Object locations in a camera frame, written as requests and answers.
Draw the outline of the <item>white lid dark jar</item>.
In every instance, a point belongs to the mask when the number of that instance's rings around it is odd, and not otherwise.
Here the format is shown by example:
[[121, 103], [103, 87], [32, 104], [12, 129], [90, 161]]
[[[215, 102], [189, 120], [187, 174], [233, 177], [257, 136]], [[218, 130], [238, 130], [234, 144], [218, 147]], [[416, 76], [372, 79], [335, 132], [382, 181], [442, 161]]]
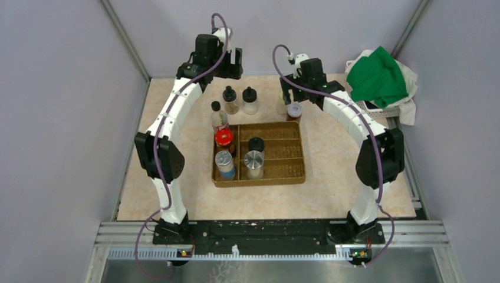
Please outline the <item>white lid dark jar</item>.
[[302, 117], [302, 106], [297, 103], [292, 103], [287, 107], [287, 121], [296, 121], [297, 123], [300, 122], [301, 117]]

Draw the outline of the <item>black cap shaker front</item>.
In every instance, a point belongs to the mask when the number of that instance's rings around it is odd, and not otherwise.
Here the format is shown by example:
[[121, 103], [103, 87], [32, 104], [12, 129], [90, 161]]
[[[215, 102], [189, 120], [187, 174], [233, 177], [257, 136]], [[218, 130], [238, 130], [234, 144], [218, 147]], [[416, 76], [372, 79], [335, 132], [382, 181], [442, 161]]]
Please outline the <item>black cap shaker front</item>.
[[265, 154], [265, 142], [260, 137], [252, 137], [248, 140], [248, 151], [258, 151]]

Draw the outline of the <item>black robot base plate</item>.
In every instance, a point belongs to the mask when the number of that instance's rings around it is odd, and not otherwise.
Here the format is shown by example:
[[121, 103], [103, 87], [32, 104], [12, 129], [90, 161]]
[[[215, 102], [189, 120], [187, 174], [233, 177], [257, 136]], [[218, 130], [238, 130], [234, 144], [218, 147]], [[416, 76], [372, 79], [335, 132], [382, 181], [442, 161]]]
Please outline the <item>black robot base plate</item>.
[[227, 255], [235, 246], [241, 255], [326, 255], [337, 245], [384, 244], [381, 224], [357, 227], [347, 219], [264, 219], [157, 221], [155, 245], [189, 245], [197, 255]]

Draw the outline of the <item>white plastic basket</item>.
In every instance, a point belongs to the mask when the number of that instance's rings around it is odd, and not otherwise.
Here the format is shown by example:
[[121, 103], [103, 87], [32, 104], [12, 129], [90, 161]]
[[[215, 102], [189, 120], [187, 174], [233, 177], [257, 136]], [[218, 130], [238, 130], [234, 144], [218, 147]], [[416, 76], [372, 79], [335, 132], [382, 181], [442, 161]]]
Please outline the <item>white plastic basket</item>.
[[380, 108], [369, 101], [358, 101], [356, 104], [374, 119], [400, 116], [399, 107]]

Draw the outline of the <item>clear jar silver lid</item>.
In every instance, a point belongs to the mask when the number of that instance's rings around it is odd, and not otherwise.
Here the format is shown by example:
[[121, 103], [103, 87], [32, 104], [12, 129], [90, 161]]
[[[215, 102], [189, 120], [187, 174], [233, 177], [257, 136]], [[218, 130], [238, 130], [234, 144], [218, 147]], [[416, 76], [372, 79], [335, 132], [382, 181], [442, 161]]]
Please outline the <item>clear jar silver lid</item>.
[[244, 164], [247, 168], [249, 179], [262, 179], [264, 176], [265, 158], [262, 152], [257, 150], [249, 151], [244, 157]]

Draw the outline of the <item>tall glass sauce bottle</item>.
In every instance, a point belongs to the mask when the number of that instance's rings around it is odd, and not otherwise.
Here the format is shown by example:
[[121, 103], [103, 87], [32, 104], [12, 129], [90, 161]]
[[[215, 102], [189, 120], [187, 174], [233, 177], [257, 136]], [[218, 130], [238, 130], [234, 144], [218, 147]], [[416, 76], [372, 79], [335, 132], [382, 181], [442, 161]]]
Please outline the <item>tall glass sauce bottle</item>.
[[219, 101], [211, 102], [213, 113], [210, 116], [213, 133], [216, 134], [219, 130], [229, 130], [229, 121], [227, 114], [221, 109]]

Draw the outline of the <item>yellow lid small bottle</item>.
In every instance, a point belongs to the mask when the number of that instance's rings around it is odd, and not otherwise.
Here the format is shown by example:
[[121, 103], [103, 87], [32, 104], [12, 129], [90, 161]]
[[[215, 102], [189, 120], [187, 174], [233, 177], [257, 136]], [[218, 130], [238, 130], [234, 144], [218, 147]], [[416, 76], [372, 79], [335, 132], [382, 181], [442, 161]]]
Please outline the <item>yellow lid small bottle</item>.
[[286, 116], [288, 113], [288, 105], [282, 96], [278, 96], [276, 111], [279, 115]]

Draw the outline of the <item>silver lid jar blue label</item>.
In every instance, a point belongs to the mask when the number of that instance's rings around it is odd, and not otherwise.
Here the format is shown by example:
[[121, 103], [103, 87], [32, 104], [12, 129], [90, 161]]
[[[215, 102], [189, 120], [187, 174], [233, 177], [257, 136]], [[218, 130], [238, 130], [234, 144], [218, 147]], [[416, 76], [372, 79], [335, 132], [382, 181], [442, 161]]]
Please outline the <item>silver lid jar blue label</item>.
[[221, 177], [225, 180], [234, 180], [236, 169], [233, 162], [233, 156], [229, 151], [222, 150], [215, 155], [215, 164]]

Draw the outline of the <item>small black cap bottle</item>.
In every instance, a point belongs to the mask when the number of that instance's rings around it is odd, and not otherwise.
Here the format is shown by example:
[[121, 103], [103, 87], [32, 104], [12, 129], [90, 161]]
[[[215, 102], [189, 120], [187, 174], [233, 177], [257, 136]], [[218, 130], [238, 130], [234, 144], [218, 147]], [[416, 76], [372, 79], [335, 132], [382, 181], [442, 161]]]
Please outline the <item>small black cap bottle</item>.
[[225, 87], [222, 93], [222, 98], [224, 101], [225, 112], [227, 114], [233, 115], [239, 111], [237, 93], [230, 85]]

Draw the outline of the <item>woven bamboo divided tray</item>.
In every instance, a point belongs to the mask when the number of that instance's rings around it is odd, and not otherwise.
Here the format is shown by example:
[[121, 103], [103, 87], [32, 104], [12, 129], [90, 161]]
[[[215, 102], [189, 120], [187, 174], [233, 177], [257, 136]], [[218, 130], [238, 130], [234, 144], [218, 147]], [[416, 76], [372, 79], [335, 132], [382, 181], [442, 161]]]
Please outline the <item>woven bamboo divided tray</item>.
[[[305, 182], [305, 159], [298, 122], [233, 124], [230, 130], [236, 151], [233, 159], [235, 178], [224, 179], [213, 161], [211, 177], [216, 187], [294, 185]], [[244, 164], [244, 155], [249, 152], [248, 143], [253, 137], [264, 141], [264, 175], [261, 179], [250, 179]]]

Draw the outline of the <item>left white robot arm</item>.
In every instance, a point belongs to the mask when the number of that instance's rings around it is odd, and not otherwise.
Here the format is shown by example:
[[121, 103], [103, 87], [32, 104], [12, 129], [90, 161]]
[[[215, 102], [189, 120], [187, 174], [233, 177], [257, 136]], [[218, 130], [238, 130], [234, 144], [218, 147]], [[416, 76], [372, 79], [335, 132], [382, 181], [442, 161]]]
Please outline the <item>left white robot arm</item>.
[[180, 129], [197, 99], [215, 77], [238, 80], [243, 73], [242, 50], [230, 48], [230, 36], [219, 29], [199, 34], [195, 50], [176, 73], [167, 101], [154, 122], [134, 137], [140, 165], [153, 182], [159, 202], [157, 233], [166, 231], [174, 243], [189, 236], [188, 213], [183, 204], [178, 178], [185, 157], [177, 148]]

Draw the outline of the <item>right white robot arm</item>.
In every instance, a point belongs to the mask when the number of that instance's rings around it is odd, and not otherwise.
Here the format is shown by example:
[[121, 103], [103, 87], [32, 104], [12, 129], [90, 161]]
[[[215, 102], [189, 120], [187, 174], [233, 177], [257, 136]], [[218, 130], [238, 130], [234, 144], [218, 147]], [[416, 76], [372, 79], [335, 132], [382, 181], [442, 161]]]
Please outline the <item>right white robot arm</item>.
[[335, 118], [359, 146], [355, 169], [361, 187], [347, 214], [346, 236], [361, 243], [377, 224], [384, 190], [404, 169], [403, 133], [373, 120], [339, 82], [328, 81], [320, 59], [298, 54], [288, 55], [287, 60], [294, 72], [280, 76], [285, 103], [315, 104]]

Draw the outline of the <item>red lid sauce jar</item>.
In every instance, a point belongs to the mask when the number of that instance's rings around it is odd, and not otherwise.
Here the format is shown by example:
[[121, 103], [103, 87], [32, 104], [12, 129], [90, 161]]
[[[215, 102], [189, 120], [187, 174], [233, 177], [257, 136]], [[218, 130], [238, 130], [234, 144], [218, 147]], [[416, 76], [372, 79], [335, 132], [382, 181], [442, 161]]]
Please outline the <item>red lid sauce jar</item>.
[[233, 157], [236, 156], [234, 135], [229, 129], [218, 130], [214, 136], [216, 145], [221, 150], [228, 151]]

